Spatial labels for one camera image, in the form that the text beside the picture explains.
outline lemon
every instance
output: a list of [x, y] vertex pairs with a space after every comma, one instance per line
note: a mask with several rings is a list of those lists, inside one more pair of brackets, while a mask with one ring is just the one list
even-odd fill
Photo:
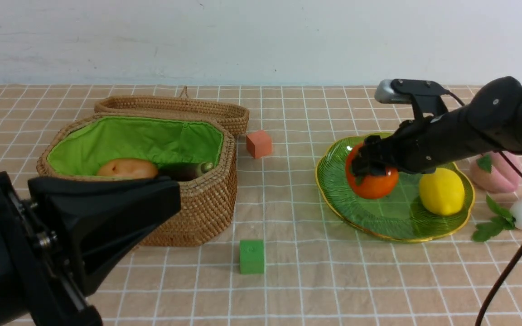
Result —
[[437, 215], [453, 215], [464, 206], [462, 180], [449, 169], [437, 168], [435, 173], [423, 175], [418, 192], [424, 208]]

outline orange cube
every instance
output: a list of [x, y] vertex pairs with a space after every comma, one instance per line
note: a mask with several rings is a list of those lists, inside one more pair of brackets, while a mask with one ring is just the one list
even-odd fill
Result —
[[247, 134], [247, 151], [254, 158], [271, 154], [273, 151], [271, 136], [264, 130]]

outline mint leaf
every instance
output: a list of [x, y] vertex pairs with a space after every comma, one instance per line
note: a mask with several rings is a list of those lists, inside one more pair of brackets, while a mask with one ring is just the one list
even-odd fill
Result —
[[487, 222], [477, 224], [477, 230], [473, 233], [473, 241], [477, 243], [484, 243], [492, 237], [496, 237], [505, 228], [500, 223]]
[[498, 216], [502, 216], [504, 219], [509, 221], [509, 223], [513, 223], [513, 225], [514, 225], [514, 217], [511, 214], [511, 212], [508, 209], [497, 204], [495, 202], [495, 200], [493, 200], [491, 198], [491, 196], [489, 196], [488, 194], [487, 194], [487, 205], [488, 205], [489, 209], [491, 209], [491, 212], [497, 214]]
[[483, 155], [477, 159], [477, 165], [481, 170], [487, 173], [493, 172], [493, 159], [491, 159], [490, 154]]
[[495, 216], [491, 219], [492, 223], [497, 223], [502, 225], [503, 229], [505, 230], [514, 230], [514, 223], [511, 221], [507, 221], [505, 217], [502, 216]]

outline eggplant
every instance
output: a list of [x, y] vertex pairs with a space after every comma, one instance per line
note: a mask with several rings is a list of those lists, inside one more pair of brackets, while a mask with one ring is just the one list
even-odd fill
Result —
[[212, 162], [203, 163], [170, 163], [158, 169], [158, 175], [168, 176], [177, 182], [188, 182], [203, 176], [212, 170]]

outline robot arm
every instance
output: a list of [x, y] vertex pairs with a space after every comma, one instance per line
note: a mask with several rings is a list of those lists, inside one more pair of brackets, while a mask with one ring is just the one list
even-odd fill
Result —
[[489, 151], [522, 155], [520, 82], [513, 77], [493, 80], [468, 105], [450, 112], [441, 98], [449, 94], [431, 81], [382, 81], [375, 99], [412, 105], [414, 119], [402, 122], [387, 138], [366, 138], [352, 161], [354, 175], [383, 175], [387, 166], [404, 173], [432, 173], [444, 163]]

